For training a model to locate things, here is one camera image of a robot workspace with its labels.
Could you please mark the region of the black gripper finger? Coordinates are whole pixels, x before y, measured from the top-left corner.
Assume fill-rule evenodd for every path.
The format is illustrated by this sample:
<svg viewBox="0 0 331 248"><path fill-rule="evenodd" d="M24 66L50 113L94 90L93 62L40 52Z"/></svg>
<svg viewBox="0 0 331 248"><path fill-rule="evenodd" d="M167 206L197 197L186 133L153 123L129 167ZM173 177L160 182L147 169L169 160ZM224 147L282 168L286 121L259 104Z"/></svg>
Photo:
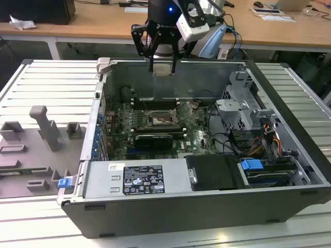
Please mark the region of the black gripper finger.
<svg viewBox="0 0 331 248"><path fill-rule="evenodd" d="M193 42L188 42L188 43L186 42L184 46L181 49L179 49L178 40L176 40L175 38L171 38L171 46L173 50L171 73L175 73L176 62L179 59L182 59L183 57L187 57L191 54L191 51L193 50Z"/></svg>
<svg viewBox="0 0 331 248"><path fill-rule="evenodd" d="M143 44L142 37L145 32L147 32L145 25L133 24L131 26L131 35L137 52L140 56L149 59L149 72L153 72L155 46L153 42L151 42L149 45Z"/></svg>

